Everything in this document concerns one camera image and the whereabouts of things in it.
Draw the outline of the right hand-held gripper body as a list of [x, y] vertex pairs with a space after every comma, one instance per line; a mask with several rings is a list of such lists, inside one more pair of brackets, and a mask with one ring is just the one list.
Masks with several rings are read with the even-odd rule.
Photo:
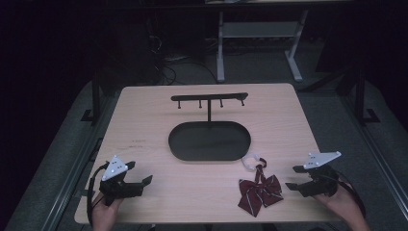
[[332, 196], [337, 191], [338, 173], [329, 165], [331, 161], [342, 156], [339, 151], [326, 153], [309, 153], [302, 165], [308, 170], [311, 181], [300, 184], [300, 192], [304, 197], [317, 194]]

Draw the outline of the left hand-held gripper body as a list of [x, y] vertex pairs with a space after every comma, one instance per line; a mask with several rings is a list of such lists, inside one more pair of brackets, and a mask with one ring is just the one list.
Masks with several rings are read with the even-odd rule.
[[116, 199], [141, 196], [143, 186], [139, 183], [126, 183], [127, 166], [116, 155], [109, 161], [102, 175], [99, 191], [105, 196], [105, 204], [110, 206]]

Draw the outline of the burgundy striped bow tie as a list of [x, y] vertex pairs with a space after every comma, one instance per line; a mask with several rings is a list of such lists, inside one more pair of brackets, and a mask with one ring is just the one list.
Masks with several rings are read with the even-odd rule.
[[256, 218], [262, 206], [266, 208], [284, 199], [281, 185], [275, 175], [265, 176], [267, 161], [257, 154], [244, 155], [242, 164], [255, 171], [255, 178], [253, 181], [239, 180], [241, 199], [238, 206]]

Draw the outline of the black hook rack with tray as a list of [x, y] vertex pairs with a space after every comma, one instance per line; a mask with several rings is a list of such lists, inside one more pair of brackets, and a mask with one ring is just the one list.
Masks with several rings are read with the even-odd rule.
[[235, 99], [244, 106], [247, 92], [173, 95], [172, 101], [181, 108], [183, 101], [197, 101], [199, 108], [207, 102], [207, 119], [205, 121], [188, 121], [175, 126], [168, 136], [171, 153], [182, 161], [213, 162], [236, 161], [242, 158], [251, 144], [248, 130], [235, 121], [212, 120], [212, 102], [217, 100], [223, 107], [223, 101]]

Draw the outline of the person's right hand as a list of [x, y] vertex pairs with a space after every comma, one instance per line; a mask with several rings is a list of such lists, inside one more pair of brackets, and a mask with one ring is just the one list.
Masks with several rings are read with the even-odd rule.
[[314, 199], [341, 218], [346, 225], [349, 221], [364, 219], [351, 193], [342, 187], [339, 187], [332, 196], [318, 194], [314, 196]]

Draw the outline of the person's left hand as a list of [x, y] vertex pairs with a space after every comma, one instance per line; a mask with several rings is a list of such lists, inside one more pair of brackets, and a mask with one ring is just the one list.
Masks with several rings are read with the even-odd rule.
[[92, 231], [112, 231], [122, 202], [122, 199], [116, 199], [107, 206], [105, 197], [99, 194], [92, 204]]

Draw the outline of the black metal stand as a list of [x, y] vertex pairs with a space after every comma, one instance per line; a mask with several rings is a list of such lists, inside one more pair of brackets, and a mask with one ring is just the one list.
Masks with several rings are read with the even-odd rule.
[[354, 115], [362, 126], [380, 121], [373, 109], [365, 108], [365, 85], [365, 68], [362, 64], [359, 64], [355, 70]]
[[101, 115], [101, 99], [100, 99], [100, 80], [101, 73], [96, 71], [91, 81], [91, 108], [84, 111], [81, 120], [90, 122], [95, 125]]

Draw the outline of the grey metal frame rail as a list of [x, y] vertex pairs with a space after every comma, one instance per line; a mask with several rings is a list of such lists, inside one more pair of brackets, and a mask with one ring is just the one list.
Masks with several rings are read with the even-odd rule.
[[87, 183], [107, 124], [88, 121], [92, 97], [82, 92], [75, 99], [43, 161], [45, 219], [39, 231], [80, 231], [75, 213], [86, 198]]
[[402, 185], [395, 176], [395, 173], [392, 171], [390, 165], [387, 163], [386, 159], [383, 156], [383, 152], [380, 150], [379, 146], [375, 143], [374, 137], [370, 133], [367, 123], [362, 119], [359, 119], [356, 114], [354, 114], [354, 106], [351, 101], [346, 97], [341, 97], [340, 101], [342, 102], [345, 110], [347, 111], [348, 116], [350, 117], [352, 123], [356, 126], [357, 131], [364, 140], [365, 144], [369, 148], [372, 158], [374, 159], [377, 167], [385, 183], [390, 190], [399, 210], [408, 220], [408, 194], [402, 188]]

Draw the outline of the white metal desk frame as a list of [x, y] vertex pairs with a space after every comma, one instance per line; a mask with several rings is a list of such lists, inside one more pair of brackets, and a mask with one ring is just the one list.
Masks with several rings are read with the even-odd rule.
[[285, 51], [285, 57], [293, 79], [296, 82], [302, 82], [303, 77], [294, 56], [305, 27], [308, 13], [308, 10], [304, 10], [297, 21], [283, 22], [225, 22], [223, 20], [223, 13], [220, 13], [217, 33], [217, 81], [219, 83], [225, 81], [223, 58], [223, 41], [225, 39], [292, 38], [293, 44], [290, 49]]

